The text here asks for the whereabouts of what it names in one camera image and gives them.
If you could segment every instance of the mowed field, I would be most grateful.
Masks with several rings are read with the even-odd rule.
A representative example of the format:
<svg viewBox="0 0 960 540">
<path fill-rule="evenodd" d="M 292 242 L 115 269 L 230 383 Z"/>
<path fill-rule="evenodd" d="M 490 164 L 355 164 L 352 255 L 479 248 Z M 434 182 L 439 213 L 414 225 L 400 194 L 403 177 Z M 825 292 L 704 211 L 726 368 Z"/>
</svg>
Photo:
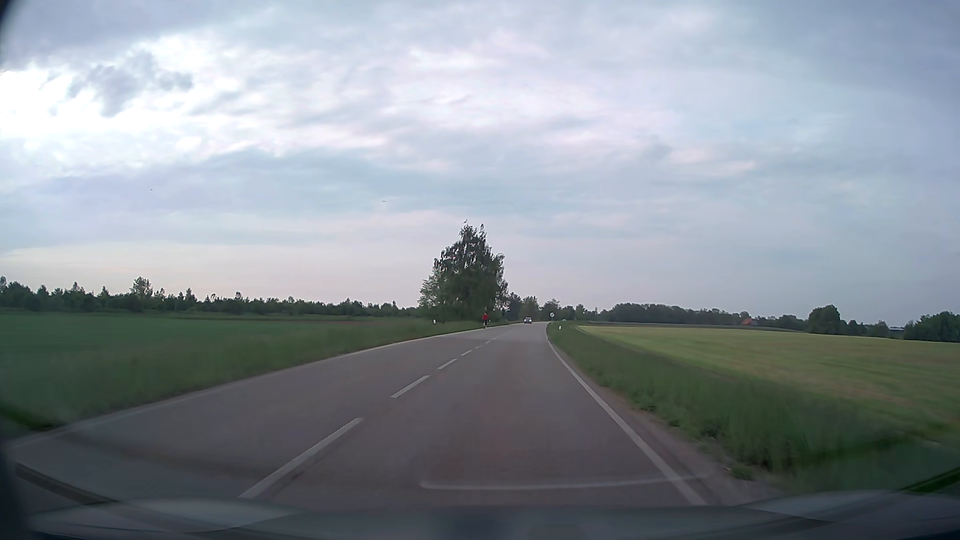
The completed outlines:
<svg viewBox="0 0 960 540">
<path fill-rule="evenodd" d="M 42 430 L 476 323 L 0 313 L 0 419 Z"/>
<path fill-rule="evenodd" d="M 960 495 L 957 344 L 576 323 L 547 333 L 599 384 L 722 449 L 740 478 Z"/>
<path fill-rule="evenodd" d="M 960 428 L 960 344 L 741 329 L 582 328 L 708 369 L 852 400 L 892 421 Z"/>
</svg>

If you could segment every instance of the treeline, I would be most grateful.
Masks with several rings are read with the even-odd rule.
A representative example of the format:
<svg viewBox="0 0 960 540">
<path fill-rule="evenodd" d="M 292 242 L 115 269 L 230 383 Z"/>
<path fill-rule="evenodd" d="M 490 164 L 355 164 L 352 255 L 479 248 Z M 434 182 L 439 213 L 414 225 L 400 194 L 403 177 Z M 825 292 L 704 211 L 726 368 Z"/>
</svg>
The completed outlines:
<svg viewBox="0 0 960 540">
<path fill-rule="evenodd" d="M 937 315 L 924 315 L 919 321 L 911 321 L 902 331 L 891 329 L 884 321 L 864 324 L 855 319 L 846 321 L 840 317 L 840 311 L 834 305 L 816 307 L 806 319 L 796 315 L 778 316 L 751 315 L 748 311 L 731 313 L 722 309 L 688 309 L 663 304 L 617 304 L 611 309 L 586 309 L 583 304 L 564 306 L 556 300 L 549 300 L 542 306 L 537 297 L 520 298 L 511 294 L 507 302 L 508 320 L 531 317 L 534 320 L 548 321 L 550 313 L 555 320 L 605 321 L 619 323 L 656 323 L 674 325 L 713 325 L 713 326 L 760 326 L 781 328 L 810 333 L 835 335 L 862 335 L 871 337 L 902 337 L 923 341 L 960 342 L 960 315 L 943 311 Z"/>
<path fill-rule="evenodd" d="M 78 286 L 76 282 L 69 289 L 55 288 L 50 291 L 41 285 L 36 291 L 19 282 L 7 282 L 0 276 L 0 307 L 14 307 L 31 311 L 144 311 L 230 313 L 241 315 L 346 315 L 354 317 L 416 317 L 415 307 L 397 307 L 396 302 L 384 304 L 363 304 L 346 299 L 339 304 L 308 302 L 287 297 L 248 298 L 240 292 L 232 297 L 207 295 L 200 300 L 191 289 L 177 294 L 167 293 L 163 288 L 154 290 L 150 280 L 133 280 L 130 291 L 110 294 L 106 287 L 100 293 L 93 294 Z"/>
</svg>

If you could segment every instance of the tall grass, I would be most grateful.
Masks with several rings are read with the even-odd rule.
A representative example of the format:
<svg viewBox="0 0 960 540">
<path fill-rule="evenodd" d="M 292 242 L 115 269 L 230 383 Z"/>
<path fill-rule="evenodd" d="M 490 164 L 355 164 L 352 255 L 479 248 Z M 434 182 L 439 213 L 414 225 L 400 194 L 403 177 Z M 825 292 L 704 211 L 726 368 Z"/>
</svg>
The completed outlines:
<svg viewBox="0 0 960 540">
<path fill-rule="evenodd" d="M 69 316 L 56 318 L 60 324 L 70 320 Z M 41 323 L 43 319 L 35 318 L 26 324 Z M 115 326 L 129 321 L 103 317 L 97 323 Z M 89 320 L 83 324 L 96 328 L 89 326 Z M 149 325 L 150 321 L 138 324 Z M 44 430 L 314 360 L 475 329 L 479 324 L 433 325 L 419 319 L 396 319 L 382 324 L 291 323 L 285 331 L 269 332 L 246 328 L 250 332 L 220 331 L 207 336 L 184 332 L 142 344 L 118 340 L 113 345 L 105 343 L 112 328 L 103 328 L 103 335 L 91 337 L 96 341 L 92 349 L 78 344 L 50 350 L 42 343 L 28 347 L 22 340 L 16 347 L 0 346 L 0 416 L 21 429 Z M 32 336 L 40 339 L 43 334 L 40 329 Z"/>
<path fill-rule="evenodd" d="M 623 347 L 575 324 L 553 324 L 548 334 L 599 384 L 695 437 L 715 438 L 792 491 L 901 488 L 960 465 L 945 425 L 905 430 L 839 400 Z"/>
</svg>

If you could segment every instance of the car hood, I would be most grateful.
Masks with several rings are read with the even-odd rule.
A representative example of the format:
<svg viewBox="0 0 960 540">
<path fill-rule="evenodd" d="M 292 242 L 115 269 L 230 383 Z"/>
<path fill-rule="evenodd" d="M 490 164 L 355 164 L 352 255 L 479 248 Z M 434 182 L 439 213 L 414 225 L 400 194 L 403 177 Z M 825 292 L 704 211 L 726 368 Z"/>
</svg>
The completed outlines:
<svg viewBox="0 0 960 540">
<path fill-rule="evenodd" d="M 34 529 L 80 538 L 232 531 L 248 538 L 913 538 L 960 529 L 960 500 L 878 491 L 741 506 L 447 507 L 313 512 L 247 500 L 162 499 L 44 512 Z"/>
</svg>

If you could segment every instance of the road shoulder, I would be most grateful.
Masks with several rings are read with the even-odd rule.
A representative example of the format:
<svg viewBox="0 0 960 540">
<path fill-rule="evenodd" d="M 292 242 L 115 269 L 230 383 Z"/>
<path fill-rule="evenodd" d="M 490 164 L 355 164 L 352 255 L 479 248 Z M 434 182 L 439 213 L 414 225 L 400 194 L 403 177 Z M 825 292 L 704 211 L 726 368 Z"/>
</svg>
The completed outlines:
<svg viewBox="0 0 960 540">
<path fill-rule="evenodd" d="M 697 441 L 679 428 L 667 426 L 656 415 L 637 410 L 623 396 L 597 384 L 569 355 L 554 349 L 664 461 L 681 476 L 695 478 L 691 484 L 709 504 L 745 504 L 783 495 L 768 478 L 735 479 L 730 472 L 733 461 L 718 445 Z"/>
</svg>

